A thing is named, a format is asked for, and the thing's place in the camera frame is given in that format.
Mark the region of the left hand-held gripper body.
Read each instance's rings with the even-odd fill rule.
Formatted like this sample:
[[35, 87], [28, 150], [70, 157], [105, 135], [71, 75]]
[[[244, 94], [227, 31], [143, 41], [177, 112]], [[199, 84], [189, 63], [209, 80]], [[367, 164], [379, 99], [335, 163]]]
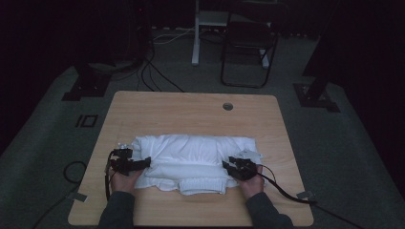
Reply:
[[108, 157], [108, 166], [115, 172], [128, 176], [136, 170], [135, 161], [132, 159], [133, 150], [126, 148], [114, 149]]

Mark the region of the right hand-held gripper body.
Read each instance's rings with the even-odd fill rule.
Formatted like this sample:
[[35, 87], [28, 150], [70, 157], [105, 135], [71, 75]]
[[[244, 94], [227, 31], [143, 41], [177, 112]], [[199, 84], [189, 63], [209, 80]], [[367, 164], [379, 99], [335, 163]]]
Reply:
[[250, 150], [243, 150], [236, 154], [234, 157], [237, 158], [236, 163], [231, 163], [237, 172], [232, 177], [238, 180], [249, 180], [256, 176], [257, 168], [256, 166], [261, 164], [262, 155]]

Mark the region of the white garment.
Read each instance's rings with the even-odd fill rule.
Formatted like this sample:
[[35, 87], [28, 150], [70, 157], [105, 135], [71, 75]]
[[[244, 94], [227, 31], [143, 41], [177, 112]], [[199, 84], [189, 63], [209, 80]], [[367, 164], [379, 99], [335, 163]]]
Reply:
[[132, 142], [134, 159], [151, 157], [136, 183], [137, 188], [177, 190], [185, 196], [224, 194], [237, 181], [223, 161], [243, 150], [258, 152], [253, 138], [213, 135], [145, 135]]

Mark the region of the person's right hand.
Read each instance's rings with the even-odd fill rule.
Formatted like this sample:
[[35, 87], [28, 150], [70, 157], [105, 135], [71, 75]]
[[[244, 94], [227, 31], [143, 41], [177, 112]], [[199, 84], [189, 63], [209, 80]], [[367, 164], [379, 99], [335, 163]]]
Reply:
[[261, 177], [263, 166], [257, 165], [257, 175], [249, 180], [239, 180], [238, 184], [242, 190], [245, 199], [254, 197], [264, 191], [264, 179]]

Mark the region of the person's left hand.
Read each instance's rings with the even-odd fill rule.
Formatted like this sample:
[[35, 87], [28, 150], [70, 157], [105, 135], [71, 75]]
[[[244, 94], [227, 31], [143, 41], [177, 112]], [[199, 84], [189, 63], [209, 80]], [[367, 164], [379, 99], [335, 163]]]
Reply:
[[142, 171], [131, 172], [128, 176], [125, 176], [119, 172], [111, 170], [109, 176], [112, 191], [133, 194], [137, 180], [141, 175]]

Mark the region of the black stand with base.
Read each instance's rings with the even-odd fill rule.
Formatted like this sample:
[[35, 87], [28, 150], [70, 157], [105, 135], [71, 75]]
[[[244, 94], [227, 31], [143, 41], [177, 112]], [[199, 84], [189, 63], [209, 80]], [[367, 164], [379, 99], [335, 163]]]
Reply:
[[64, 101], [102, 97], [113, 74], [138, 68], [151, 40], [148, 0], [79, 0], [73, 23], [77, 79]]
[[341, 73], [343, 54], [340, 51], [339, 29], [342, 0], [336, 0], [328, 24], [304, 69], [303, 76], [314, 76], [311, 84], [294, 83], [300, 105], [307, 108], [324, 108], [330, 113], [340, 110], [327, 93], [327, 85]]

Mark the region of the black folding chair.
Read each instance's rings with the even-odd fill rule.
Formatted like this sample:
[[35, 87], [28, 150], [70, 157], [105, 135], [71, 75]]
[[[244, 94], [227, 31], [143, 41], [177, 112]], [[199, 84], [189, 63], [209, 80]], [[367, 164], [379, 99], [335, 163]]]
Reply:
[[221, 81], [224, 85], [247, 88], [263, 88], [265, 86], [269, 79], [271, 65], [268, 65], [266, 77], [260, 85], [227, 82], [224, 76], [227, 48], [258, 50], [263, 52], [261, 59], [267, 57], [268, 51], [271, 50], [270, 59], [273, 59], [279, 33], [287, 18], [288, 13], [284, 10], [265, 10], [264, 12], [234, 10], [228, 14], [221, 55]]

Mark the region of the white desk frame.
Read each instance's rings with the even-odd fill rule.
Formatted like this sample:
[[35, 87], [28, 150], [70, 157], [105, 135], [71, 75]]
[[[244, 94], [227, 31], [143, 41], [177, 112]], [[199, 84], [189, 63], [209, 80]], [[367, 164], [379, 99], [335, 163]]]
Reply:
[[224, 28], [227, 16], [227, 11], [201, 10], [200, 0], [195, 0], [194, 44], [191, 57], [193, 66], [198, 66], [200, 63], [200, 26]]

